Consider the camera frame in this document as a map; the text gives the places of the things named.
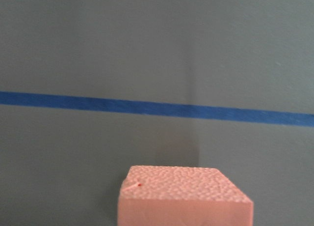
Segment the orange foam cube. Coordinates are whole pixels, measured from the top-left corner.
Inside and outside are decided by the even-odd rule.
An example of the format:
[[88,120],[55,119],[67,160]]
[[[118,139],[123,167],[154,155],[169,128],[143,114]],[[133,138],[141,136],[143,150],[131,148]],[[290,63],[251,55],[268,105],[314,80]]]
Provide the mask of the orange foam cube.
[[132,166],[121,185],[119,226],[251,226],[254,203],[215,168]]

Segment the blue tape lower horizontal line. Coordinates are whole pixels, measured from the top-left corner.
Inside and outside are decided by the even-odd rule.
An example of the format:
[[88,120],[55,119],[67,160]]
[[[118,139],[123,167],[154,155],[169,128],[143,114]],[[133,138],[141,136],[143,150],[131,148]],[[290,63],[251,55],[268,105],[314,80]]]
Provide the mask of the blue tape lower horizontal line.
[[314,125],[314,115],[312,113],[290,113],[38,93],[2,91],[0,93],[0,103],[13,106],[215,119],[304,127],[313,127]]

